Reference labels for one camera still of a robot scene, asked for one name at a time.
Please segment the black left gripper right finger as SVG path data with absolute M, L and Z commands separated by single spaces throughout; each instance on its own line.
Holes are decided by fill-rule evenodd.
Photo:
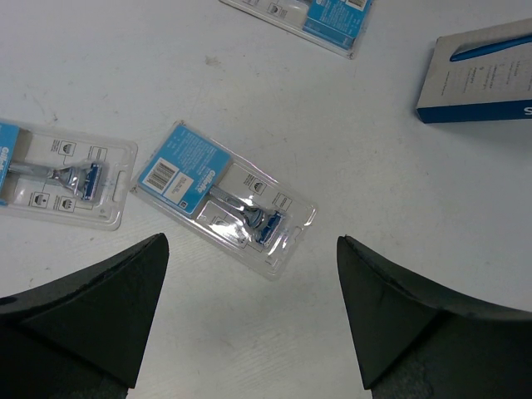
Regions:
M 528 398 L 531 315 L 442 286 L 349 236 L 337 270 L 375 398 Z

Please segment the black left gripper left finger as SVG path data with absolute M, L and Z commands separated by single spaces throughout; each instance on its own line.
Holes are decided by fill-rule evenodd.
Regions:
M 135 387 L 170 256 L 155 234 L 1 299 L 3 398 L 125 398 Z

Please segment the Harry's box white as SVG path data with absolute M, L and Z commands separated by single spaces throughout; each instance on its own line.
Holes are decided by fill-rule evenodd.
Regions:
M 439 37 L 416 113 L 425 124 L 531 118 L 531 20 Z

